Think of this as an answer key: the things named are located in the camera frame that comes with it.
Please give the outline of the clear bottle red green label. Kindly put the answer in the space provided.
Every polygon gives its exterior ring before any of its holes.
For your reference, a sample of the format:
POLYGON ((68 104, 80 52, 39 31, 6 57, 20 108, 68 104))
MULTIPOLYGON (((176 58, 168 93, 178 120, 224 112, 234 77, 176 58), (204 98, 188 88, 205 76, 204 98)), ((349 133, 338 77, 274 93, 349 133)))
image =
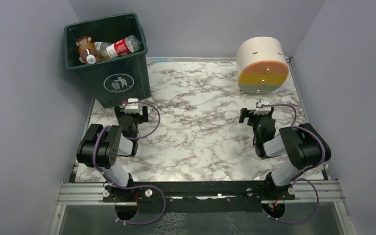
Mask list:
POLYGON ((115 43, 108 44, 100 48, 99 58, 101 60, 111 60, 116 57, 133 54, 141 49, 141 41, 135 35, 130 35, 115 43))

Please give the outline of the amber red-label bottle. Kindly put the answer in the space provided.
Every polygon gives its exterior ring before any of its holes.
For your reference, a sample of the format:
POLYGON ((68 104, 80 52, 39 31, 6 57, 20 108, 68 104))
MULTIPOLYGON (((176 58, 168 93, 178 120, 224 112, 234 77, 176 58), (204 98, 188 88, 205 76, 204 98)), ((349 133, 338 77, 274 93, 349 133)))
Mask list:
POLYGON ((76 46, 80 55, 79 61, 81 63, 94 65, 99 62, 99 52, 95 48, 94 41, 90 36, 85 36, 76 40, 76 46))

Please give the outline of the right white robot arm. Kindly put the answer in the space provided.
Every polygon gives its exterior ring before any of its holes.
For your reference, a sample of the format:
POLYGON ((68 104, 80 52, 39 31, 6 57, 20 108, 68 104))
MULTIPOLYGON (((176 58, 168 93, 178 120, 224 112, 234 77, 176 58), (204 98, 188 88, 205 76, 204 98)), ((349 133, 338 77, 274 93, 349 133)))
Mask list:
POLYGON ((274 110, 274 105, 264 104, 254 110, 242 108, 238 120, 252 128, 253 146, 259 158, 287 155, 287 160, 265 177, 267 193, 286 189, 305 172, 331 158, 329 145, 309 123, 281 128, 277 135, 276 121, 272 117, 274 110))

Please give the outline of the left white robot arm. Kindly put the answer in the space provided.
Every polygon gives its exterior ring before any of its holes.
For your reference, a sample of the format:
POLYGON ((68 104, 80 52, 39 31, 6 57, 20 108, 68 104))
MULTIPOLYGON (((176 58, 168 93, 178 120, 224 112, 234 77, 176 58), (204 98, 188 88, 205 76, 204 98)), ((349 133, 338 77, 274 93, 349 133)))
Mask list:
POLYGON ((91 124, 77 147, 76 159, 95 168, 113 186, 127 188, 132 176, 117 163, 117 157, 134 157, 140 137, 139 124, 148 122, 148 107, 131 104, 114 108, 118 125, 91 124))

